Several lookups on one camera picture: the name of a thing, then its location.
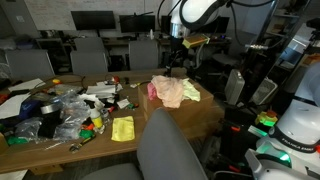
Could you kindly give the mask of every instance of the gray chair back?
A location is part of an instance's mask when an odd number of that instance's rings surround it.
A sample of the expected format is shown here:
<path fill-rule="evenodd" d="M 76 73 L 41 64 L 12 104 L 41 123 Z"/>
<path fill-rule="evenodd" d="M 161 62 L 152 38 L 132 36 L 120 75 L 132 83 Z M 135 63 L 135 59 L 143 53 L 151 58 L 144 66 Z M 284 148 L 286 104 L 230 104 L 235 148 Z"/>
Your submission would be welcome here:
<path fill-rule="evenodd" d="M 77 51 L 105 51 L 100 37 L 76 38 L 74 43 Z"/>
<path fill-rule="evenodd" d="M 54 76 L 47 50 L 6 51 L 11 78 L 40 78 Z"/>
<path fill-rule="evenodd" d="M 207 179 L 189 142 L 173 118 L 161 108 L 149 119 L 137 156 L 147 180 Z"/>
<path fill-rule="evenodd" d="M 102 51 L 72 51 L 70 56 L 73 74 L 89 75 L 108 72 L 106 55 Z"/>
<path fill-rule="evenodd" d="M 158 44 L 155 40 L 130 41 L 129 61 L 131 70 L 156 69 L 159 65 Z"/>

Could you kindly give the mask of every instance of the clear plastic bag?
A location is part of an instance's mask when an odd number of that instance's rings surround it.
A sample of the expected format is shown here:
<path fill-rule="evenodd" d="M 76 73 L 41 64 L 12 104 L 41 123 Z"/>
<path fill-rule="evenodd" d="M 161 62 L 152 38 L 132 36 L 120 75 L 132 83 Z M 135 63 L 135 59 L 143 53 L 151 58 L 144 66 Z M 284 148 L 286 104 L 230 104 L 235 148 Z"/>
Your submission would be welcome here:
<path fill-rule="evenodd" d="M 19 138 L 25 138 L 28 141 L 35 140 L 39 142 L 38 131 L 41 125 L 42 118 L 33 117 L 26 119 L 16 125 L 15 136 Z"/>
<path fill-rule="evenodd" d="M 63 123 L 56 127 L 54 140 L 78 139 L 81 124 L 90 116 L 90 107 L 76 94 L 68 93 L 60 98 L 63 104 L 60 118 Z"/>
<path fill-rule="evenodd" d="M 78 123 L 63 123 L 56 127 L 53 140 L 68 141 L 79 138 L 81 124 Z"/>

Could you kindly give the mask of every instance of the bottle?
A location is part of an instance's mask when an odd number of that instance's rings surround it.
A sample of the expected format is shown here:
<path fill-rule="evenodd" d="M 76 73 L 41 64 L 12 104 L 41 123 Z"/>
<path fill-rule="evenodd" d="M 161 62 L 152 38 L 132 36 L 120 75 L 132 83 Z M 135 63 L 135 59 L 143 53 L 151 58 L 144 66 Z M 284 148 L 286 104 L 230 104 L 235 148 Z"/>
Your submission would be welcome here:
<path fill-rule="evenodd" d="M 90 106 L 91 121 L 96 128 L 100 129 L 103 126 L 103 121 L 100 112 L 94 106 L 94 101 L 85 100 L 85 102 Z"/>

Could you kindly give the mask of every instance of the screen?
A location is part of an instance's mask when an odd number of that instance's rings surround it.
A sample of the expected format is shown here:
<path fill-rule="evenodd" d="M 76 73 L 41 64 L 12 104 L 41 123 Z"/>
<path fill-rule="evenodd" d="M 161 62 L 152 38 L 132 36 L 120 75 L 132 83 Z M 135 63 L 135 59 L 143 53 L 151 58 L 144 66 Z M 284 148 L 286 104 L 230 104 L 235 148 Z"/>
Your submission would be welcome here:
<path fill-rule="evenodd" d="M 161 16 L 161 32 L 170 33 L 171 16 Z"/>
<path fill-rule="evenodd" d="M 115 29 L 113 11 L 71 11 L 77 30 Z"/>
<path fill-rule="evenodd" d="M 202 33 L 226 33 L 229 23 L 229 17 L 217 17 L 213 22 L 197 30 Z"/>
<path fill-rule="evenodd" d="M 150 32 L 150 29 L 155 30 L 155 16 L 131 16 L 120 15 L 121 32 Z"/>

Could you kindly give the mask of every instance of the yellow cloth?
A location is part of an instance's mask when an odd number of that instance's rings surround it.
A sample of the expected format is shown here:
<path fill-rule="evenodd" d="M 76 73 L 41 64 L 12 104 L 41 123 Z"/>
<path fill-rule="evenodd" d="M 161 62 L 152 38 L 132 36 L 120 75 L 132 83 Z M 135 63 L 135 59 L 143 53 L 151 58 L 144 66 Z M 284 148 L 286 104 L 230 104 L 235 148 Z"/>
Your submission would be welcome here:
<path fill-rule="evenodd" d="M 189 79 L 182 80 L 183 83 L 183 99 L 191 99 L 193 101 L 200 101 L 200 92 L 194 88 L 194 86 L 189 82 Z"/>
<path fill-rule="evenodd" d="M 114 118 L 112 126 L 113 141 L 130 141 L 134 139 L 133 117 Z"/>

